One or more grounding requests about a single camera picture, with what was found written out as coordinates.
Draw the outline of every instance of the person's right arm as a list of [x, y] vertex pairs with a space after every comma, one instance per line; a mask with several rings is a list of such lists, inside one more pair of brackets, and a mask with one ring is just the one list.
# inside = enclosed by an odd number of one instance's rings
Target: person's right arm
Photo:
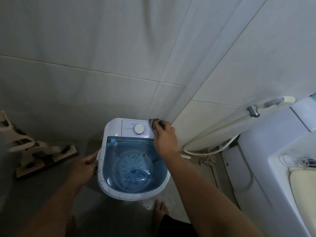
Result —
[[178, 152], [175, 128], [155, 123], [155, 148], [163, 158], [180, 194], [192, 226], [199, 236], [263, 236], [251, 221], [192, 163]]

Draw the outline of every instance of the hand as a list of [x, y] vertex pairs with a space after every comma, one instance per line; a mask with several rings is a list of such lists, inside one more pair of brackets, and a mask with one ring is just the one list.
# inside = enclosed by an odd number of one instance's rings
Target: hand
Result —
[[175, 134], [175, 128], [171, 127], [170, 122], [161, 120], [165, 125], [165, 130], [155, 122], [156, 131], [154, 146], [158, 154], [166, 160], [170, 156], [178, 154], [178, 140]]
[[77, 159], [72, 164], [66, 183], [74, 189], [80, 189], [91, 178], [94, 170], [98, 168], [98, 161], [96, 160], [98, 152]]

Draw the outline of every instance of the pant leg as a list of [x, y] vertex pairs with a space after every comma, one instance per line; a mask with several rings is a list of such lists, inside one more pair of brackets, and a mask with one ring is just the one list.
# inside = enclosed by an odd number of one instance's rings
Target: pant leg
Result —
[[198, 237], [191, 224], [172, 219], [169, 215], [164, 215], [158, 229], [157, 237], [181, 235]]

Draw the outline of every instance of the forearm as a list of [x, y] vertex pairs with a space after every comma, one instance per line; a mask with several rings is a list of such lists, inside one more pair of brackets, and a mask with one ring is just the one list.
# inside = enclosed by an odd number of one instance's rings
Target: forearm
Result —
[[256, 236], [242, 212], [179, 154], [164, 158], [186, 213], [199, 236]]
[[43, 208], [22, 228], [18, 237], [64, 236], [77, 189], [67, 182], [45, 203]]

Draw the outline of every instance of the transparent blue lid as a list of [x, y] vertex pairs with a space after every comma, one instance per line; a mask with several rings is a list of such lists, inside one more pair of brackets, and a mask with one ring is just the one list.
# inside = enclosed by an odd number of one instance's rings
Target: transparent blue lid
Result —
[[108, 136], [103, 177], [111, 188], [131, 194], [152, 191], [163, 183], [167, 171], [153, 139]]

